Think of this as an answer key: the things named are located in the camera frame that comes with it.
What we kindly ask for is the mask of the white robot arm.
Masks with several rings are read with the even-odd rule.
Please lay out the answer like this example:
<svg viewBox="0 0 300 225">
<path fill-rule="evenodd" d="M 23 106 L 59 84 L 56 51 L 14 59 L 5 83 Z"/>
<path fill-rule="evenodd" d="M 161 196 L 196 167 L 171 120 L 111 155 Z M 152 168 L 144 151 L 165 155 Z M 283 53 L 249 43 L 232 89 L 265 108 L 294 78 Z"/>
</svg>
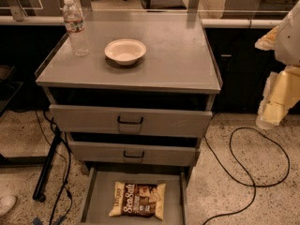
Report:
<svg viewBox="0 0 300 225">
<path fill-rule="evenodd" d="M 271 72 L 262 92 L 256 125 L 271 129 L 300 100 L 300 1 L 280 25 L 261 37 L 255 47 L 275 52 L 275 58 L 285 65 L 279 73 Z"/>
</svg>

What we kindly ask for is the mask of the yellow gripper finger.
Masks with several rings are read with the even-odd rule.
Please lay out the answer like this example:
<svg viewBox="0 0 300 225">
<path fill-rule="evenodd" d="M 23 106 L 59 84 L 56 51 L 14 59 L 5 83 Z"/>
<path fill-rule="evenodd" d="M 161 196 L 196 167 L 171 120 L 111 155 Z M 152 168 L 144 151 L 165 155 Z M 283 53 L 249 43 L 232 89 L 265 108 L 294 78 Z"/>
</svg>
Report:
<svg viewBox="0 0 300 225">
<path fill-rule="evenodd" d="M 255 48 L 263 51 L 274 50 L 277 35 L 278 35 L 278 26 L 274 27 L 267 34 L 259 38 L 255 43 Z"/>
<path fill-rule="evenodd" d="M 279 73 L 271 72 L 263 90 L 256 125 L 272 129 L 300 100 L 300 67 L 286 66 Z"/>
</svg>

